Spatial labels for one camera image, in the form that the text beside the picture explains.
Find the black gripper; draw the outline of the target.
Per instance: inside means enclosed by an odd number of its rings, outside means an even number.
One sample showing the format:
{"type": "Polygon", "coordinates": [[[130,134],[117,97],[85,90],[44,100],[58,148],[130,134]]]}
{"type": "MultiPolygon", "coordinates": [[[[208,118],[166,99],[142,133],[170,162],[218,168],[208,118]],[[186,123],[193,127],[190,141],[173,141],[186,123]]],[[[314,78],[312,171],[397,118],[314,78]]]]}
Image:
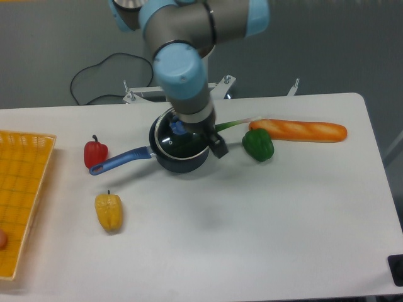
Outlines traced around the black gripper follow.
{"type": "Polygon", "coordinates": [[[209,115],[206,119],[197,123],[185,123],[185,127],[193,133],[198,134],[201,138],[208,142],[214,156],[219,158],[228,153],[225,140],[218,134],[215,129],[215,115],[209,115]]]}

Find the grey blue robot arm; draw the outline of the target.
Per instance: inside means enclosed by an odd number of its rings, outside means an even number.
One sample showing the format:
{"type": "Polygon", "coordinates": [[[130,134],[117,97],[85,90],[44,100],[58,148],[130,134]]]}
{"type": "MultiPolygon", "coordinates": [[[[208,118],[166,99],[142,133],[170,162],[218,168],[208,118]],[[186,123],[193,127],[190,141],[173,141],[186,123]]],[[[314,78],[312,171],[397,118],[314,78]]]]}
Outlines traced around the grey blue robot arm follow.
{"type": "Polygon", "coordinates": [[[213,154],[227,152],[215,129],[215,110],[201,50],[246,38],[268,27],[267,1],[110,1],[122,30],[140,30],[154,75],[184,127],[201,135],[213,154]]]}

